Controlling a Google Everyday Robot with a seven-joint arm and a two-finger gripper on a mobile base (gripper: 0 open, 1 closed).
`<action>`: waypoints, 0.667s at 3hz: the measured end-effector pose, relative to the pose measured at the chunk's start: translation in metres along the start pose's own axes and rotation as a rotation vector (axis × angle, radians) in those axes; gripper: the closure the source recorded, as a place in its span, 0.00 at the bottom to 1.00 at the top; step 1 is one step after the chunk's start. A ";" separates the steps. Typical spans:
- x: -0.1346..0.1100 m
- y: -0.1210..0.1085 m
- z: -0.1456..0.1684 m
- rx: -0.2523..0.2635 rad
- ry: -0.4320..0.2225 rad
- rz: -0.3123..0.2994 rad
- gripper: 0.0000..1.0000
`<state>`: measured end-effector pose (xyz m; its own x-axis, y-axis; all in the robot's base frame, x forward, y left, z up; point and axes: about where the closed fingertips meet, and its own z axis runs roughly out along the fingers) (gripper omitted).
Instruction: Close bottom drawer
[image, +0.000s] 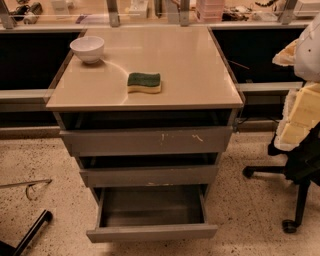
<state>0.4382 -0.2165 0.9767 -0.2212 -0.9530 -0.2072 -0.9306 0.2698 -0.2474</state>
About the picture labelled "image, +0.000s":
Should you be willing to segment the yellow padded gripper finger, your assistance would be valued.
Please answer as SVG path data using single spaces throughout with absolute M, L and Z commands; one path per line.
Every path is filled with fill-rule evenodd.
M 320 84 L 307 82 L 290 90 L 285 98 L 283 119 L 279 122 L 274 146 L 283 151 L 297 147 L 320 122 Z
M 292 41 L 279 53 L 277 53 L 273 59 L 272 63 L 279 66 L 293 66 L 295 64 L 295 52 L 298 40 Z

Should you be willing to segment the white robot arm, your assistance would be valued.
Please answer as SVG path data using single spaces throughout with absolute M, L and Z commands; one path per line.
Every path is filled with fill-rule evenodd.
M 298 39 L 274 56 L 272 63 L 292 66 L 294 74 L 305 81 L 301 89 L 287 94 L 273 142 L 277 149 L 291 151 L 320 122 L 320 14 Z

